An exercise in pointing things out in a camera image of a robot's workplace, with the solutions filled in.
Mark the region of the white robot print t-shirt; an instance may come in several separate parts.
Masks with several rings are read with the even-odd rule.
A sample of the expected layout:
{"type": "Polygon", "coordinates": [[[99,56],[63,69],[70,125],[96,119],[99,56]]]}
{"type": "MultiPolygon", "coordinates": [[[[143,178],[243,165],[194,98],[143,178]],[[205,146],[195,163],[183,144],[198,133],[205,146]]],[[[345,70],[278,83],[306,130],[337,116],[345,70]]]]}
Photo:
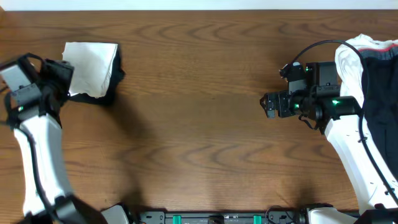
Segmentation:
{"type": "Polygon", "coordinates": [[[101,42],[67,42],[63,60],[74,67],[69,94],[106,95],[118,44],[101,42]]]}

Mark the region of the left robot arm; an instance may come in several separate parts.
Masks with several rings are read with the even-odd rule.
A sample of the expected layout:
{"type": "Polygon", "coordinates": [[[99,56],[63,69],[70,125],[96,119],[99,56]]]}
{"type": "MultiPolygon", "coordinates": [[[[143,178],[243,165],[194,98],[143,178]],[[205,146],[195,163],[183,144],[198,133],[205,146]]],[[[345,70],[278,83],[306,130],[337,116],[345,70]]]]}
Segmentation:
{"type": "Polygon", "coordinates": [[[8,92],[5,124],[22,154],[22,223],[131,223],[120,204],[99,211],[73,193],[62,153],[60,108],[69,99],[74,68],[27,53],[1,65],[8,92]]]}

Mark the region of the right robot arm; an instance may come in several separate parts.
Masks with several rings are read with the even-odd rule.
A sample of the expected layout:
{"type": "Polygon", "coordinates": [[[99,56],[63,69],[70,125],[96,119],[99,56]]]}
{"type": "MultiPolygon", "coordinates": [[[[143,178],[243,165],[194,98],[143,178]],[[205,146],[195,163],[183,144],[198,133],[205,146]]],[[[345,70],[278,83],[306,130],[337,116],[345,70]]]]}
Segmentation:
{"type": "Polygon", "coordinates": [[[334,62],[292,63],[280,70],[282,91],[260,104],[268,118],[298,117],[337,152],[358,201],[350,215],[332,205],[309,205],[295,223],[397,222],[397,92],[390,61],[370,60],[358,78],[334,62]]]}

